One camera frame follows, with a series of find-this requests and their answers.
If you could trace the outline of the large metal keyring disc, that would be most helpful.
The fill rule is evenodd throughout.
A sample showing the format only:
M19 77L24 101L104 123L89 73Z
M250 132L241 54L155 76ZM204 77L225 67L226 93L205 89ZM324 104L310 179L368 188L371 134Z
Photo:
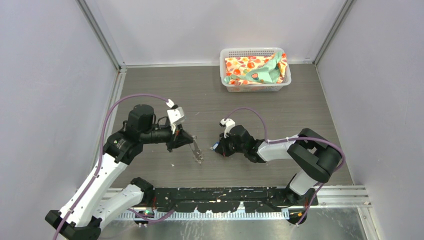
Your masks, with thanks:
M194 155L194 159L198 164L202 164L202 162L204 161L204 157L203 157L203 152L202 150L199 148L199 145L197 143L197 136L193 135L193 142L192 145L190 145L190 149Z

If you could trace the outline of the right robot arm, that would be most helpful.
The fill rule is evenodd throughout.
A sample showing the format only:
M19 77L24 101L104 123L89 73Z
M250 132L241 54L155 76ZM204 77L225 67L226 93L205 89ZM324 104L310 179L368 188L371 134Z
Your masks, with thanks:
M242 154L252 163L294 160L300 172L290 180L285 192L291 205L299 205L316 184L327 183L344 159L336 145L310 128L292 137L266 141L254 138L242 125L236 125L221 133L212 149L223 157Z

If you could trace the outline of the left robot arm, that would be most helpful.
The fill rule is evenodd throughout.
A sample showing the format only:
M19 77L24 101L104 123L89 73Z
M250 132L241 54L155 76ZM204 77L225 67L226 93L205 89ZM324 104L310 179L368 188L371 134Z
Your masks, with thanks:
M108 137L90 176L61 209L50 210L45 220L68 240L97 240L102 229L127 209L153 203L155 189L140 177L106 202L101 200L145 145L164 143L172 152L193 143L193 137L182 126L186 119L182 107L172 106L164 119L161 125L150 105L134 106L123 127Z

